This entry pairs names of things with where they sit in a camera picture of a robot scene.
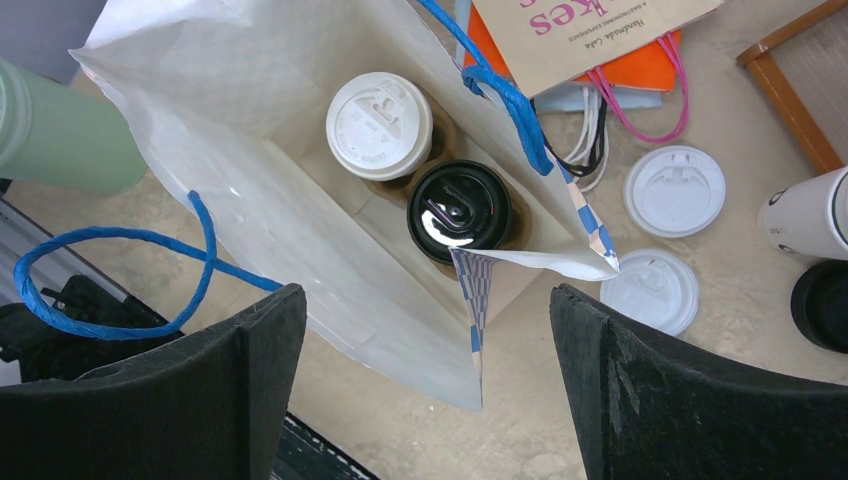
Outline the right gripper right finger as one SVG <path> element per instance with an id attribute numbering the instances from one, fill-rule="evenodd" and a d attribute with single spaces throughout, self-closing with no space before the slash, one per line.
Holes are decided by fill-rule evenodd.
<path id="1" fill-rule="evenodd" d="M 553 340 L 590 479 L 843 479 L 847 389 L 749 366 L 563 284 Z"/>

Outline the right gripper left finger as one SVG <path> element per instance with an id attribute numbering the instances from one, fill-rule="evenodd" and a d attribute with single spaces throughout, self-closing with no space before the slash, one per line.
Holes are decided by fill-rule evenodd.
<path id="1" fill-rule="evenodd" d="M 1 391 L 5 479 L 267 479 L 304 341 L 288 285 L 72 380 Z"/>

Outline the two-cup pulp cup carrier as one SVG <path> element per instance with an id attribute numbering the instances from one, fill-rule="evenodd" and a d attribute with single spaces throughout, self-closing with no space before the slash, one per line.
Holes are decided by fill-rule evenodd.
<path id="1" fill-rule="evenodd" d="M 446 276 L 456 278 L 450 249 L 522 250 L 532 213 L 495 169 L 459 156 L 461 131 L 442 112 L 433 117 L 431 151 L 413 173 L 366 181 L 375 194 L 404 208 L 415 246 Z"/>

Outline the checkered paper bakery bag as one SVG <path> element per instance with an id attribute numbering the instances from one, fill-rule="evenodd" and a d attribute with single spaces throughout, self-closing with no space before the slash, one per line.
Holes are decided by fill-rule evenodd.
<path id="1" fill-rule="evenodd" d="M 487 70 L 462 74 L 436 22 L 465 39 L 434 1 L 109 1 L 72 55 L 167 191 L 181 203 L 198 193 L 233 259 L 305 288 L 312 330 L 401 384 L 477 410 L 487 323 L 544 270 L 602 281 L 619 267 L 576 182 L 544 159 L 527 99 Z M 331 99 L 371 71 L 421 87 L 461 147 L 520 194 L 525 247 L 455 248 L 450 277 L 414 245 L 404 209 L 333 158 Z"/>

